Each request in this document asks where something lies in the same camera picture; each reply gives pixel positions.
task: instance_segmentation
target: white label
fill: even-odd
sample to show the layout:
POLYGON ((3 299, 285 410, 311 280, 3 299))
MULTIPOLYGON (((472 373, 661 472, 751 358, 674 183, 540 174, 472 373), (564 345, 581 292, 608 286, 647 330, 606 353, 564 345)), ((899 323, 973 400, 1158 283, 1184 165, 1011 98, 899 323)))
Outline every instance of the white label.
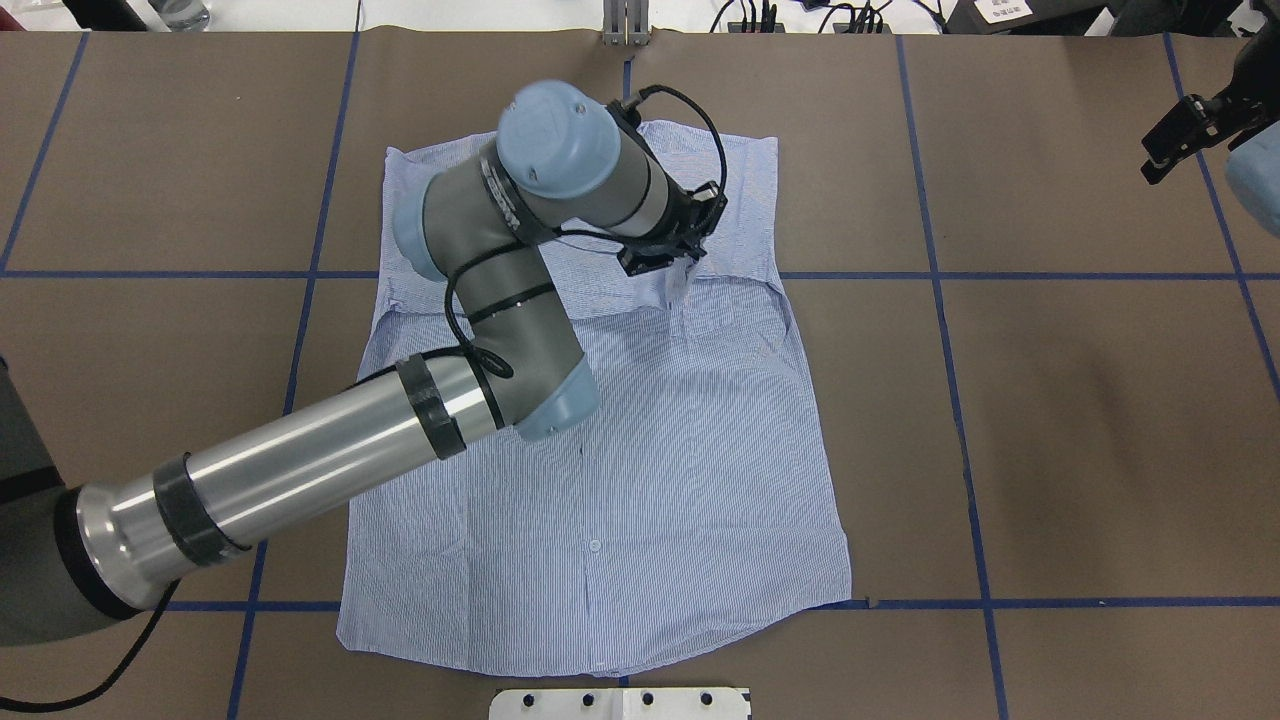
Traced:
POLYGON ((1032 14, 1027 0, 974 0, 973 6, 978 8, 978 12, 982 13, 982 17, 989 24, 1024 18, 1032 14))

